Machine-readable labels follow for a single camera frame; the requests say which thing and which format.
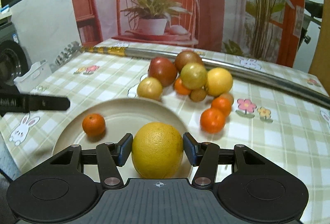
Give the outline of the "orange tangerine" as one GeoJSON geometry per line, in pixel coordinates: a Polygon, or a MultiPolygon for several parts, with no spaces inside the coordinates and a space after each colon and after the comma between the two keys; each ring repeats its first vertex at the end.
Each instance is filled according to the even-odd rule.
{"type": "Polygon", "coordinates": [[[182,79],[180,77],[178,77],[175,80],[173,87],[174,87],[174,90],[176,91],[176,93],[178,93],[180,95],[190,95],[190,93],[191,93],[191,90],[184,87],[184,85],[182,83],[182,79]]]}
{"type": "Polygon", "coordinates": [[[225,116],[217,108],[208,108],[200,116],[200,126],[208,133],[220,132],[225,126],[225,116]]]}
{"type": "Polygon", "coordinates": [[[217,97],[211,103],[212,108],[220,110],[225,117],[228,117],[232,111],[230,100],[224,97],[217,97]]]}

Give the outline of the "small brown longan fruit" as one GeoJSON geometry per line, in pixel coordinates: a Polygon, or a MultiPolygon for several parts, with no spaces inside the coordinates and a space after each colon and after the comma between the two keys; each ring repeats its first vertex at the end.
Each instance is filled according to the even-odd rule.
{"type": "Polygon", "coordinates": [[[195,90],[191,91],[189,98],[193,102],[201,102],[206,98],[206,96],[207,96],[207,93],[206,93],[205,89],[200,88],[200,89],[195,89],[195,90]]]}

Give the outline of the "grey washing machine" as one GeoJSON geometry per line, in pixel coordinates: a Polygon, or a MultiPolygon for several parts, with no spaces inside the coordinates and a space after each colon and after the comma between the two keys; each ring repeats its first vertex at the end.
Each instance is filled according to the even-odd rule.
{"type": "Polygon", "coordinates": [[[1,89],[14,86],[14,79],[25,75],[31,66],[11,16],[9,5],[1,8],[1,89]]]}

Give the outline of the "small tangerine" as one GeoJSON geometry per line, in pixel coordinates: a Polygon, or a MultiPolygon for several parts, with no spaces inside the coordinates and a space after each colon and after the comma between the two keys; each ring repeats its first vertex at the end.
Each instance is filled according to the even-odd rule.
{"type": "Polygon", "coordinates": [[[98,113],[89,114],[82,121],[82,129],[89,137],[100,136],[106,130],[105,119],[98,113]]]}

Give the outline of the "large yellow grapefruit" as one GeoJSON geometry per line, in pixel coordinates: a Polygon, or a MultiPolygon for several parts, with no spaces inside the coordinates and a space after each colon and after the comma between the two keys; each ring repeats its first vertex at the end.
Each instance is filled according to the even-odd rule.
{"type": "Polygon", "coordinates": [[[147,123],[133,139],[131,158],[135,170],[145,179],[164,179],[179,170],[184,154],[179,131],[162,122],[147,123]]]}

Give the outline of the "printed chair backdrop cloth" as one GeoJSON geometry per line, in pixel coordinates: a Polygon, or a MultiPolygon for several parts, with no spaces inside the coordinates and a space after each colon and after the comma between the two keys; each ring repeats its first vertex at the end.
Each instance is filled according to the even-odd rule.
{"type": "Polygon", "coordinates": [[[305,0],[72,0],[83,46],[112,38],[184,46],[291,67],[305,0]]]}

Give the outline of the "small yellow green apple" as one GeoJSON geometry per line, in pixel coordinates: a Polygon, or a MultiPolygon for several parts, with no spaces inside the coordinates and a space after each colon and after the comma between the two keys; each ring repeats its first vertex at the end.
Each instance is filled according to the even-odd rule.
{"type": "Polygon", "coordinates": [[[137,87],[137,95],[142,98],[160,100],[162,92],[160,81],[153,77],[143,79],[137,87]]]}

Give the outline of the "small tan longan fruit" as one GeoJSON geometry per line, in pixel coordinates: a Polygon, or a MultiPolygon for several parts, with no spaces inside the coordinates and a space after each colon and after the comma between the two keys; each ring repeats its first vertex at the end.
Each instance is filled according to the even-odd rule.
{"type": "Polygon", "coordinates": [[[220,98],[226,98],[228,101],[230,101],[231,105],[234,103],[234,98],[230,93],[223,93],[220,95],[220,98]]]}

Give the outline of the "beige round plate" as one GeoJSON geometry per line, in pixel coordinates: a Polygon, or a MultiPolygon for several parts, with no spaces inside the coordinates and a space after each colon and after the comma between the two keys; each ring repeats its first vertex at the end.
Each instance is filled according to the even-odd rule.
{"type": "Polygon", "coordinates": [[[159,102],[141,98],[119,98],[97,104],[79,114],[60,134],[52,154],[55,155],[72,144],[82,149],[95,149],[98,144],[118,143],[126,133],[135,135],[149,122],[163,122],[175,127],[180,133],[187,131],[186,125],[170,109],[159,102]],[[96,138],[88,138],[82,129],[85,116],[98,113],[105,119],[106,131],[96,138]]]}

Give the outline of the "checked bunny tablecloth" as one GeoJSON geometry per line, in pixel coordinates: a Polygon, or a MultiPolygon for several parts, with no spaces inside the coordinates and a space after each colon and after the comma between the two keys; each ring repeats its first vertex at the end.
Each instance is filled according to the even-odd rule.
{"type": "MultiPolygon", "coordinates": [[[[112,99],[135,96],[148,71],[145,59],[83,53],[65,64],[34,93],[66,95],[66,112],[7,114],[1,119],[1,138],[22,172],[51,157],[65,127],[87,109],[112,99]]],[[[329,110],[306,100],[235,79],[232,111],[216,134],[200,127],[201,114],[212,98],[193,102],[172,87],[161,103],[174,112],[197,141],[222,148],[245,144],[305,183],[309,202],[304,223],[329,223],[329,110]]]]}

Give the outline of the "red apple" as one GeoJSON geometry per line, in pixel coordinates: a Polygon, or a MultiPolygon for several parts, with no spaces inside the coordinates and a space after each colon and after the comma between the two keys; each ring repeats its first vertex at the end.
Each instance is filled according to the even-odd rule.
{"type": "Polygon", "coordinates": [[[177,69],[173,62],[163,57],[151,60],[148,68],[148,77],[159,80],[162,87],[170,86],[177,77],[177,69]]]}

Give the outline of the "telescopic steel pole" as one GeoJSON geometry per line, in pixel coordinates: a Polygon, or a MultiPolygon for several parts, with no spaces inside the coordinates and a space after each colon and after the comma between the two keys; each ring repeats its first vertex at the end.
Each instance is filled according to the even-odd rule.
{"type": "MultiPolygon", "coordinates": [[[[71,60],[77,52],[108,54],[117,56],[127,56],[133,58],[153,59],[157,56],[174,60],[177,56],[176,53],[170,53],[159,50],[139,49],[133,47],[121,46],[100,46],[100,47],[83,47],[77,41],[73,41],[55,59],[55,64],[61,66],[71,60]]],[[[206,68],[224,68],[231,72],[231,74],[239,79],[250,80],[253,83],[263,85],[265,87],[282,91],[286,94],[305,99],[318,106],[329,109],[329,97],[316,92],[310,88],[299,85],[292,81],[277,77],[265,72],[245,68],[236,64],[229,64],[219,60],[211,60],[208,58],[202,59],[206,68]]]]}

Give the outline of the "brown round pear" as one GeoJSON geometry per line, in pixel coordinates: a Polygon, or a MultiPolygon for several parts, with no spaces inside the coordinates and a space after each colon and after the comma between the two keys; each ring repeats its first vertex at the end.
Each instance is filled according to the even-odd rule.
{"type": "Polygon", "coordinates": [[[198,63],[201,65],[204,64],[202,58],[197,53],[190,50],[184,50],[180,52],[174,61],[174,65],[176,66],[179,73],[181,72],[182,68],[189,63],[198,63]]]}

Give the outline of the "yellow lemon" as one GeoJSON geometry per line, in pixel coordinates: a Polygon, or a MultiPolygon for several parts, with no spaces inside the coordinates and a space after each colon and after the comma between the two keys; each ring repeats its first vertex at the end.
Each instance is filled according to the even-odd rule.
{"type": "Polygon", "coordinates": [[[212,97],[218,97],[229,92],[233,86],[231,73],[224,68],[213,68],[207,72],[206,92],[212,97]]]}

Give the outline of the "white plastic tray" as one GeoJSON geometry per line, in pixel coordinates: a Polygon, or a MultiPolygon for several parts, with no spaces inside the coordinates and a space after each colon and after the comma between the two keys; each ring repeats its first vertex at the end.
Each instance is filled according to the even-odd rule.
{"type": "Polygon", "coordinates": [[[32,64],[30,70],[23,76],[16,77],[14,84],[20,93],[28,93],[47,77],[51,76],[51,68],[46,60],[32,64]]]}

